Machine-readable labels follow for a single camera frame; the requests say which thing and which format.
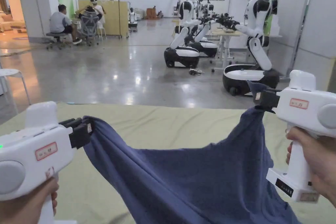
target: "gray t-shirt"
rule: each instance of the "gray t-shirt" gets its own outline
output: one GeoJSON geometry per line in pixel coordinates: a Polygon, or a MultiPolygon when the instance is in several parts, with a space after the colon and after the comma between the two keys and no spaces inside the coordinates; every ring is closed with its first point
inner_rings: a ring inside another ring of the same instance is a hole
{"type": "Polygon", "coordinates": [[[70,18],[58,11],[50,18],[50,32],[60,33],[64,31],[66,26],[70,26],[71,24],[70,18]]]}

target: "hand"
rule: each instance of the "hand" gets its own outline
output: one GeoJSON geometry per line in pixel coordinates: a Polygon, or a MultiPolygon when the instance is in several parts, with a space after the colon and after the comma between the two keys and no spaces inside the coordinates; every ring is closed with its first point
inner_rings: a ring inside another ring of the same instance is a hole
{"type": "Polygon", "coordinates": [[[42,206],[47,196],[52,195],[52,207],[54,215],[57,206],[58,183],[52,178],[30,194],[8,200],[0,201],[0,223],[1,224],[38,224],[42,206]]]}
{"type": "MultiPolygon", "coordinates": [[[[296,127],[292,128],[286,137],[301,143],[304,157],[311,169],[313,188],[336,207],[336,139],[314,139],[306,131],[296,127]]],[[[292,143],[287,150],[286,163],[289,164],[292,143]]]]}

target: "digital display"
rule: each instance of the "digital display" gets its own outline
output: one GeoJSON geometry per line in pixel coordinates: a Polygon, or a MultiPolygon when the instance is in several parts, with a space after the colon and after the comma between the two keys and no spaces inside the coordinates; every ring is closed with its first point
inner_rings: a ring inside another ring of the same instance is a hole
{"type": "Polygon", "coordinates": [[[277,179],[277,182],[275,183],[275,185],[278,186],[285,194],[292,197],[294,190],[290,186],[288,186],[287,184],[285,184],[279,179],[277,179]]]}

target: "red label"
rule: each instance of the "red label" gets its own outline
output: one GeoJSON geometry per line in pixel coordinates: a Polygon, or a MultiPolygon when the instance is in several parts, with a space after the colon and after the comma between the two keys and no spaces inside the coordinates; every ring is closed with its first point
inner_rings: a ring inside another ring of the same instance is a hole
{"type": "Polygon", "coordinates": [[[299,109],[306,110],[308,109],[309,101],[292,98],[289,105],[291,107],[296,107],[299,109]]]}
{"type": "Polygon", "coordinates": [[[56,142],[48,144],[41,149],[35,151],[35,156],[38,161],[56,153],[58,151],[56,142]]]}

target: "navy fabric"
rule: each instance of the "navy fabric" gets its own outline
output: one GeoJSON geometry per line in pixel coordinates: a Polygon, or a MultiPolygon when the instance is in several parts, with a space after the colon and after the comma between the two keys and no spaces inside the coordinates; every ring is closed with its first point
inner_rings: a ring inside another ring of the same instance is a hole
{"type": "Polygon", "coordinates": [[[273,161],[263,115],[249,109],[225,140],[180,150],[133,149],[92,117],[95,129],[84,149],[137,224],[296,224],[291,207],[266,180],[273,161]]]}

